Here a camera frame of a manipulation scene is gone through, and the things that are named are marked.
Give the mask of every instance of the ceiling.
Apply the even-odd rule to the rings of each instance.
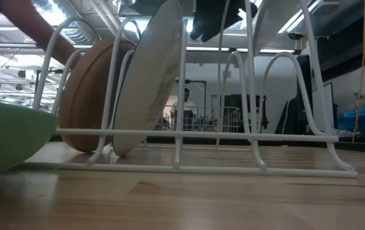
[[[91,0],[32,0],[37,6],[42,16],[52,25],[58,26],[66,17],[82,17],[89,22],[102,37],[103,40],[113,40],[114,36],[112,31],[107,27],[106,23],[102,20],[96,9],[91,4]],[[137,20],[139,27],[144,28],[150,17],[157,11],[157,8],[165,0],[138,0],[133,6],[120,6],[118,0],[107,1],[107,5],[111,8],[114,15],[113,24],[118,27],[121,21],[125,17],[133,17]],[[340,7],[335,12],[322,17],[320,14],[313,15],[313,23],[315,28],[324,28],[322,33],[333,33],[336,29],[328,29],[328,25],[331,25],[335,20],[338,20],[346,12],[351,12],[352,9],[358,11],[358,5],[361,0],[337,0],[340,3]],[[256,4],[259,5],[262,0],[256,0]],[[192,16],[194,11],[194,0],[180,0],[182,6],[183,16],[189,20],[189,24],[192,24]],[[244,48],[247,44],[244,22],[238,22],[232,27],[228,28],[224,32],[223,47]],[[134,27],[130,25],[126,27],[129,32],[127,37],[131,38],[134,35]],[[300,23],[295,27],[294,31],[303,31],[304,25]],[[92,45],[96,38],[91,31],[84,25],[79,24],[70,25],[70,28],[63,31],[73,43],[82,45]],[[33,43],[33,41],[26,36],[23,32],[19,31],[8,19],[0,14],[0,42],[1,43]],[[213,38],[207,43],[200,43],[189,40],[189,45],[200,47],[217,47],[219,44],[218,38]],[[294,49],[296,43],[290,40],[286,34],[278,34],[268,45],[269,48],[275,49]],[[20,49],[0,49],[0,63],[4,65],[0,69],[0,95],[3,93],[2,100],[18,100],[19,103],[27,103],[30,105],[31,98],[33,98],[36,82],[36,70],[41,69],[43,63],[43,52],[38,55],[27,55],[26,50]],[[215,67],[210,63],[216,63],[214,52],[192,52],[187,56],[188,63],[187,75],[197,78],[211,79],[215,75],[210,71]],[[205,63],[204,66],[195,65],[194,63]],[[57,61],[53,61],[52,68],[59,69],[63,66]],[[19,77],[19,70],[27,70],[25,78]],[[50,95],[50,100],[42,102],[44,106],[47,106],[53,101],[53,95],[56,94],[57,83],[60,80],[60,74],[51,74],[48,76],[47,85],[45,87],[45,93]]]
[[[322,0],[312,13],[315,35],[330,36],[361,18],[363,3],[362,0]],[[303,33],[305,30],[305,24],[301,22],[293,32]]]

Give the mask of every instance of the yellow cord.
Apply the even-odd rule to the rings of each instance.
[[[365,68],[365,0],[364,1],[364,25],[362,27],[362,63],[361,63],[361,80],[360,80],[360,90],[359,90],[359,104],[357,106],[357,112],[355,113],[355,126],[353,133],[353,143],[355,141],[355,134],[357,133],[357,129],[359,127],[359,115],[360,115],[360,106],[361,106],[361,93],[362,93],[362,84],[364,82],[364,68]]]

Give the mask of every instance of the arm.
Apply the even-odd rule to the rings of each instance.
[[[43,50],[47,49],[54,30],[37,12],[30,0],[0,0],[0,12]],[[60,36],[52,56],[65,65],[74,50],[72,44]]]

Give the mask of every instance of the wooden table surface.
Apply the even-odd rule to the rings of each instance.
[[[46,146],[43,160],[87,158],[62,146]],[[10,171],[0,175],[0,229],[365,229],[365,153],[339,153],[356,166],[358,179]],[[331,165],[324,149],[265,147],[263,156],[270,165]],[[249,157],[182,155],[186,164],[222,166],[242,166]],[[107,164],[168,162],[167,151],[146,149],[115,162],[107,158]],[[31,161],[41,159],[37,154]]]

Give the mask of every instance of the brown plate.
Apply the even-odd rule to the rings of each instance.
[[[124,55],[135,45],[121,41],[114,76],[111,111]],[[80,58],[68,78],[59,105],[60,128],[101,128],[113,42],[98,42]],[[81,152],[95,151],[97,135],[62,135],[63,140]]]

